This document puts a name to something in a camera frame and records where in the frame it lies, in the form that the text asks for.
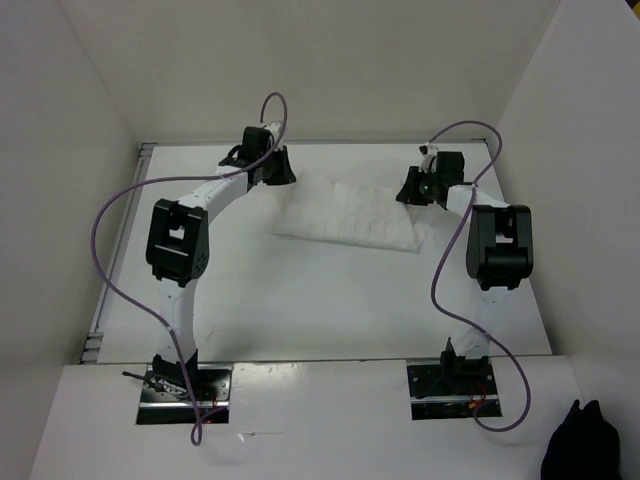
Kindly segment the white pleated skirt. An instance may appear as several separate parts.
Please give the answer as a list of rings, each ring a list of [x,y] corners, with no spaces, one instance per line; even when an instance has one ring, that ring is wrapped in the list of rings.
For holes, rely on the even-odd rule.
[[[396,192],[301,173],[263,194],[266,230],[274,235],[370,249],[417,253],[428,223],[396,201]]]

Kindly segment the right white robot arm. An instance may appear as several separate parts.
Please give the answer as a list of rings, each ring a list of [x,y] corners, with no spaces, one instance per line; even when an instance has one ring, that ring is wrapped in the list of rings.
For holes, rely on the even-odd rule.
[[[482,192],[464,180],[462,153],[419,147],[423,162],[411,166],[396,200],[407,206],[436,204],[460,217],[434,274],[430,297],[440,313],[467,326],[456,342],[448,340],[440,355],[438,380],[450,393],[462,392],[473,380],[488,374],[490,328],[507,294],[517,289],[533,270],[531,210],[511,205]],[[471,312],[462,316],[447,310],[436,298],[444,264],[460,234],[467,234],[465,267],[476,282],[478,297]]]

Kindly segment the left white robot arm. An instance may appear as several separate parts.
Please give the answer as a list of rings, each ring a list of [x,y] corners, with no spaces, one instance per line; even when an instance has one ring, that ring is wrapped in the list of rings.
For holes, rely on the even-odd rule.
[[[177,200],[160,199],[154,205],[145,258],[158,281],[160,316],[167,326],[152,372],[176,399],[192,397],[199,387],[194,306],[197,282],[210,258],[209,226],[256,185],[296,181],[284,132],[283,122],[247,127],[241,143],[219,162],[213,180]]]

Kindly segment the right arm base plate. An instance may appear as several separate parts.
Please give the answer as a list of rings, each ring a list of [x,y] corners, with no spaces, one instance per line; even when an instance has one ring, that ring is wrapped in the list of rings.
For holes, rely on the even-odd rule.
[[[411,417],[413,421],[502,416],[497,385],[492,368],[472,379],[446,378],[434,361],[408,363],[406,366]]]

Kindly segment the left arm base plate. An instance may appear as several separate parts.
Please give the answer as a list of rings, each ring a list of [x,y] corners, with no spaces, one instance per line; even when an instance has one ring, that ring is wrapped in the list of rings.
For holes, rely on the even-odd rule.
[[[227,424],[233,367],[199,364],[194,394],[204,424]],[[136,418],[137,425],[193,425],[195,413],[184,386],[174,386],[153,373],[147,366],[144,375],[132,374],[142,381]]]

